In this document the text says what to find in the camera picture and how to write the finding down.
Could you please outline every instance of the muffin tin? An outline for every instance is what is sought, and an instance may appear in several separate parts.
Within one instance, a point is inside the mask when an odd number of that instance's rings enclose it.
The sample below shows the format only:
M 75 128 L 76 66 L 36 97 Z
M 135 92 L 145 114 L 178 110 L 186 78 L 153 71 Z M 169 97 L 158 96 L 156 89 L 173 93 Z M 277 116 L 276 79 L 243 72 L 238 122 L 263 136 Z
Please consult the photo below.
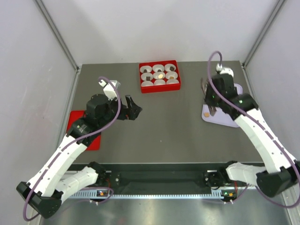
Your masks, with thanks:
M 181 79 L 175 60 L 140 63 L 142 93 L 179 90 Z

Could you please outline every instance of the red tray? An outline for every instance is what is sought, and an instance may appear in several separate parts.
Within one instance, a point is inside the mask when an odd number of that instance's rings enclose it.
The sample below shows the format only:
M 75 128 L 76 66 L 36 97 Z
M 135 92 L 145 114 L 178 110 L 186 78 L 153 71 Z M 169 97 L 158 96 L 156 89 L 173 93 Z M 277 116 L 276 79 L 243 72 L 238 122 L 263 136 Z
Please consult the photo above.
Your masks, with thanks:
M 70 129 L 72 123 L 82 117 L 84 115 L 84 110 L 78 110 L 78 111 L 71 111 L 69 122 L 67 123 L 67 130 Z M 101 141 L 101 135 L 98 136 L 92 144 L 86 149 L 86 151 L 96 151 L 100 148 L 100 141 Z
M 161 65 L 165 66 L 166 64 L 169 64 L 169 63 L 171 63 L 174 66 L 176 66 L 175 72 L 178 74 L 177 80 L 179 81 L 179 83 L 166 84 L 166 85 L 158 85 L 158 86 L 149 86 L 149 87 L 142 87 L 143 80 L 141 79 L 141 75 L 143 73 L 141 73 L 141 71 L 140 71 L 141 67 L 143 67 L 143 66 L 151 66 L 151 67 L 153 67 L 156 64 L 161 64 Z M 141 92 L 142 93 L 152 93 L 152 92 L 161 92 L 161 91 L 170 91 L 170 90 L 180 90 L 181 79 L 180 79 L 180 74 L 179 74 L 179 70 L 178 70 L 178 66 L 177 66 L 176 60 L 140 63 L 139 64 L 139 73 L 140 73 L 140 86 L 141 86 Z

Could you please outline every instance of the red box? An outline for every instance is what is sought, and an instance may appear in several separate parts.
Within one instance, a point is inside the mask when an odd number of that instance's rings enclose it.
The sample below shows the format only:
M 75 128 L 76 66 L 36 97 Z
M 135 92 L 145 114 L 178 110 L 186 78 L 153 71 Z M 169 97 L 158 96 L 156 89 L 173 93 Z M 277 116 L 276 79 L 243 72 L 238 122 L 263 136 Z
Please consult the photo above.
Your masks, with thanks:
M 69 122 L 67 123 L 67 130 L 71 128 L 71 125 L 74 121 L 81 118 L 84 115 L 84 110 L 78 110 L 78 111 L 71 111 Z M 101 135 L 98 136 L 92 144 L 86 149 L 86 151 L 96 151 L 100 148 L 100 141 L 101 141 Z
M 143 66 L 151 66 L 151 67 L 153 67 L 156 64 L 161 64 L 161 65 L 165 66 L 166 64 L 169 64 L 169 63 L 173 64 L 176 67 L 176 69 L 174 70 L 174 72 L 176 72 L 178 74 L 177 80 L 179 81 L 179 83 L 165 84 L 165 85 L 158 85 L 158 86 L 149 86 L 149 87 L 142 87 L 143 80 L 141 79 L 141 75 L 143 73 L 140 71 L 141 67 L 143 67 Z M 139 73 L 140 73 L 140 86 L 141 86 L 141 92 L 142 93 L 152 93 L 152 92 L 161 92 L 161 91 L 170 91 L 170 90 L 180 90 L 181 79 L 180 79 L 180 74 L 179 74 L 179 70 L 178 70 L 178 66 L 177 66 L 176 60 L 140 63 L 139 64 Z

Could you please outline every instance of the metal corner post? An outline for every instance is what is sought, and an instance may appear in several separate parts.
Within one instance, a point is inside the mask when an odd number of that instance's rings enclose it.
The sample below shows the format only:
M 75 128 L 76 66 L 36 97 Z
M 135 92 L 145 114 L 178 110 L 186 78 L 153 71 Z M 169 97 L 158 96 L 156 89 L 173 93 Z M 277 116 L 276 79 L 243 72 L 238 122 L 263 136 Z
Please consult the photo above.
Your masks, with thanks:
M 79 67 L 76 64 L 71 52 L 69 51 L 65 41 L 63 40 L 62 36 L 60 35 L 60 32 L 58 31 L 53 19 L 51 18 L 47 8 L 45 7 L 44 3 L 42 2 L 42 0 L 33 0 L 36 4 L 36 6 L 38 7 L 38 9 L 40 10 L 41 14 L 43 15 L 43 17 L 45 18 L 46 22 L 48 23 L 51 31 L 53 32 L 55 38 L 57 39 L 57 42 L 59 43 L 59 45 L 61 46 L 62 50 L 64 51 L 64 53 L 66 54 L 66 57 L 68 58 L 69 62 L 71 63 L 72 67 L 78 71 Z
M 263 25 L 261 31 L 259 32 L 258 37 L 256 38 L 254 44 L 252 45 L 250 52 L 247 54 L 245 61 L 242 63 L 244 68 L 246 68 L 249 65 L 255 52 L 257 51 L 258 47 L 262 43 L 264 37 L 268 33 L 269 29 L 271 28 L 272 24 L 274 23 L 276 17 L 278 16 L 280 10 L 283 8 L 286 1 L 287 0 L 277 0 L 277 3 L 274 6 L 270 16 L 268 17 L 266 23 Z

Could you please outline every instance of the white tray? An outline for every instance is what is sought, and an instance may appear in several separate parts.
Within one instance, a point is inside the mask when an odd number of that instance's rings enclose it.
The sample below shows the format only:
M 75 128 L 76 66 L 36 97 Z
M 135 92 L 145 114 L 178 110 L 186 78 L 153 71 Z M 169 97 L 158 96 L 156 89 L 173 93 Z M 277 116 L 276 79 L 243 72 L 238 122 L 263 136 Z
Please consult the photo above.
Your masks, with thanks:
M 243 93 L 243 88 L 239 84 L 235 83 L 234 86 L 237 89 L 238 94 Z M 206 104 L 202 107 L 202 119 L 209 123 L 216 123 L 219 125 L 224 125 L 228 127 L 238 128 L 239 125 L 234 122 L 228 114 L 225 114 L 221 108 L 216 107 L 216 114 L 214 116 L 205 117 L 204 113 L 209 113 L 208 106 Z

